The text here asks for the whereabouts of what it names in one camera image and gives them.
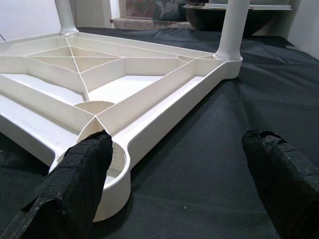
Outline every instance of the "black fabric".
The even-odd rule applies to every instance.
[[[48,171],[44,163],[0,133],[0,235]]]
[[[319,237],[319,169],[271,132],[243,137],[248,167],[269,216],[282,238]]]
[[[208,52],[216,51],[220,39],[220,33],[188,29],[80,30]],[[278,132],[319,165],[319,62],[286,45],[283,39],[244,39],[239,77],[221,82],[132,169],[128,203],[94,223],[90,238],[279,238],[258,197],[241,138],[254,128]],[[3,151],[6,141],[2,137]],[[32,188],[18,177],[10,183],[26,192]],[[11,187],[1,192],[0,226],[14,217],[6,214],[10,204],[2,206],[16,203]]]
[[[3,239],[87,238],[112,155],[112,139],[104,130],[69,148],[31,193]]]

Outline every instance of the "black bowl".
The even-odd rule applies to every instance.
[[[222,31],[226,9],[205,8],[204,3],[189,3],[184,6],[186,18],[196,30]],[[250,36],[263,28],[278,10],[248,10],[244,35]]]
[[[167,0],[157,0],[159,3],[162,2],[164,6],[167,3]],[[174,0],[177,3],[178,10],[170,10],[167,8],[162,9],[158,4],[154,3],[153,8],[153,20],[154,21],[187,21],[185,15],[185,4],[187,3],[208,3],[209,0]]]

